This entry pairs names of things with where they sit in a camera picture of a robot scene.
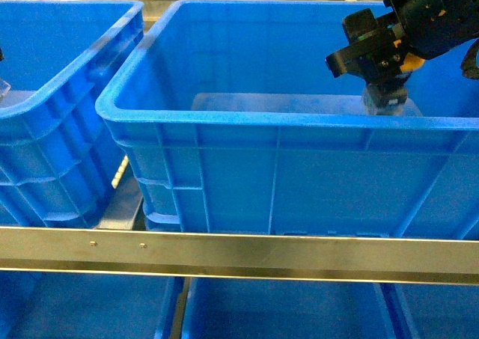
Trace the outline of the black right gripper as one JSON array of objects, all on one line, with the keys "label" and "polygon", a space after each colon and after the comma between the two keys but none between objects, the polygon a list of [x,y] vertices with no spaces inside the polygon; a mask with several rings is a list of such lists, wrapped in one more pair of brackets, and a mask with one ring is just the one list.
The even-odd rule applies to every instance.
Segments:
[{"label": "black right gripper", "polygon": [[370,8],[342,21],[349,45],[326,57],[337,78],[388,81],[401,74],[406,47],[430,60],[478,38],[478,0],[383,0],[394,12],[375,17]]}]

